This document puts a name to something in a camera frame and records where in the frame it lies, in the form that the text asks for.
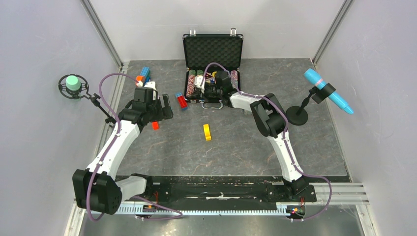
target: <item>yellow toy block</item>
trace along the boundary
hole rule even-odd
[[[210,141],[211,140],[211,134],[210,134],[209,124],[203,125],[203,128],[204,128],[204,135],[206,136],[206,141]]]

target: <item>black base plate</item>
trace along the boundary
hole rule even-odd
[[[308,113],[304,109],[302,109],[299,115],[296,114],[299,108],[300,106],[292,106],[285,112],[288,122],[293,125],[304,125],[308,121]]]
[[[269,202],[300,202],[301,197],[304,197],[305,202],[314,203],[317,201],[316,191],[314,190],[313,185],[309,185],[299,194],[292,196],[291,199],[288,199],[285,192],[282,192],[280,188],[283,185],[268,185],[267,192],[268,192],[268,201]]]

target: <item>blue toy block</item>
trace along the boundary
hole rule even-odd
[[[142,68],[142,71],[141,71],[140,75],[147,78],[147,77],[149,77],[149,73],[150,73],[149,67],[145,66],[144,68]]]
[[[148,76],[146,77],[146,79],[145,79],[144,85],[145,85],[147,82],[149,82],[149,81],[150,81],[150,76],[148,75]]]

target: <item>case lid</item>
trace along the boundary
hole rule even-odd
[[[240,67],[242,34],[184,34],[182,40],[188,68],[204,70],[211,62],[228,70]]]

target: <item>red toy block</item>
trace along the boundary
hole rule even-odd
[[[182,93],[179,92],[179,93],[175,94],[175,97],[177,98],[179,106],[181,107],[181,109],[183,111],[187,110],[187,108],[188,108],[187,103],[185,102],[185,98],[182,95]]]
[[[157,121],[152,122],[152,127],[153,127],[154,130],[159,129],[159,123]]]

